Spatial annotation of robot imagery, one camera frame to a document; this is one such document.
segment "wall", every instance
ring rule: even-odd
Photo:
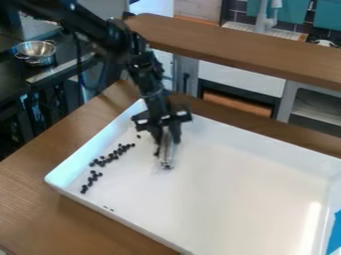
[[[275,28],[305,34],[312,34],[321,39],[330,39],[336,41],[341,40],[341,32],[313,27],[316,1],[317,0],[311,1],[303,25],[279,21],[278,25]],[[221,23],[224,23],[226,21],[236,21],[252,25],[255,24],[256,18],[246,15],[246,5],[246,0],[223,0],[221,9]]]
[[[122,17],[122,13],[127,11],[129,6],[129,0],[78,0],[78,2],[104,20]]]
[[[219,22],[221,0],[174,0],[174,14]]]

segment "white wall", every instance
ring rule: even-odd
[[[128,10],[129,0],[78,0],[87,9],[107,20],[110,17],[119,18]]]
[[[174,0],[174,13],[180,16],[218,22],[221,0]]]

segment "wooden shelf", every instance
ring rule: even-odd
[[[340,49],[152,14],[126,23],[159,50],[341,91]]]

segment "kitchen counter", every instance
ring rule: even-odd
[[[176,254],[122,224],[71,201],[44,176],[138,98],[119,81],[0,163],[0,245],[18,255]],[[189,97],[195,114],[341,157],[341,138]]]

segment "drawer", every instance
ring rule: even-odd
[[[222,96],[212,92],[204,92],[203,99],[208,102],[235,108],[241,111],[253,113],[258,116],[263,116],[266,118],[270,118],[272,114],[271,107],[262,106],[257,103],[246,102],[244,100],[231,98],[229,96]]]

